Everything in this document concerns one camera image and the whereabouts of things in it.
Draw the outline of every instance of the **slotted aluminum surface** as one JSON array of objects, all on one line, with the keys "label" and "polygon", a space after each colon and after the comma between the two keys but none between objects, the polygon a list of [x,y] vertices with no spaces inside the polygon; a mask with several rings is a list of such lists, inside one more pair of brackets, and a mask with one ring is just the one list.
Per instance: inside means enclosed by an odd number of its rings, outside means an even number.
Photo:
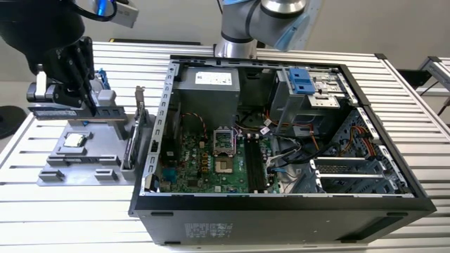
[{"label": "slotted aluminum surface", "polygon": [[[95,43],[97,69],[109,73],[117,103],[135,108],[135,86],[157,112],[171,54],[211,56],[210,46]],[[450,252],[450,143],[448,129],[373,54],[259,50],[262,60],[346,64],[438,211],[369,245],[162,247],[141,221],[127,215],[131,186],[39,187],[38,173],[62,134],[64,121],[30,116],[0,155],[2,252],[341,251]]]}]

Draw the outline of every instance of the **side panel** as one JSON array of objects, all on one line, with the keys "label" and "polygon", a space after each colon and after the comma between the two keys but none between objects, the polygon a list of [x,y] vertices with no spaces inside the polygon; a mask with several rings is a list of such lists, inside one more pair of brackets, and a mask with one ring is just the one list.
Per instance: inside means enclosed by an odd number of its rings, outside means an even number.
[{"label": "side panel", "polygon": [[138,211],[157,244],[321,244],[370,242],[418,218],[420,212]]}]

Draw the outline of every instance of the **blue plastic latch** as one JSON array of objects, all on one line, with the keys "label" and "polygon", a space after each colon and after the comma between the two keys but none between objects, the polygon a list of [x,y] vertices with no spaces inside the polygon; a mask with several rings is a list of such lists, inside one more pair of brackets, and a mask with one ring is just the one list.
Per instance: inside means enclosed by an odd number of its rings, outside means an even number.
[{"label": "blue plastic latch", "polygon": [[306,69],[289,69],[289,79],[294,86],[295,94],[314,94],[315,87]]}]

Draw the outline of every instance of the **green circuit board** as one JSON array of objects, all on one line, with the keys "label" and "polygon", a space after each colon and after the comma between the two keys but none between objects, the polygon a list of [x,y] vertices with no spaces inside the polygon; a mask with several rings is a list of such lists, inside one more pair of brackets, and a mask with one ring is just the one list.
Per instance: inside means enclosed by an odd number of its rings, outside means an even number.
[{"label": "green circuit board", "polygon": [[[237,151],[233,158],[227,156],[215,157],[213,155],[214,142],[211,138],[213,135],[209,135],[209,141],[205,143],[205,147],[201,148],[202,136],[183,135],[177,182],[170,185],[171,192],[249,193],[243,138],[238,137],[237,139]],[[267,138],[261,140],[259,145],[265,152],[270,151],[270,140]],[[223,160],[233,165],[233,171],[217,173],[215,163]],[[267,191],[279,192],[277,177]]]}]

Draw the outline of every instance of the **sticker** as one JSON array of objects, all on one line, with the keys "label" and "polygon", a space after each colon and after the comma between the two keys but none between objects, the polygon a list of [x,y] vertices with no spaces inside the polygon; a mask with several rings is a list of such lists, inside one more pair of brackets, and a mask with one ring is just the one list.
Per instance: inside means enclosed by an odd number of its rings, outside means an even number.
[{"label": "sticker", "polygon": [[34,111],[38,116],[76,116],[74,111]]},{"label": "sticker", "polygon": [[198,72],[195,74],[195,84],[233,85],[231,73]]},{"label": "sticker", "polygon": [[266,119],[265,125],[266,125],[266,126],[270,126],[271,123],[273,123],[273,121],[271,121],[270,119]]},{"label": "sticker", "polygon": [[185,223],[189,238],[229,238],[233,223]]},{"label": "sticker", "polygon": [[259,132],[262,133],[262,135],[267,134],[270,132],[269,127],[265,127],[263,129],[261,129]]}]

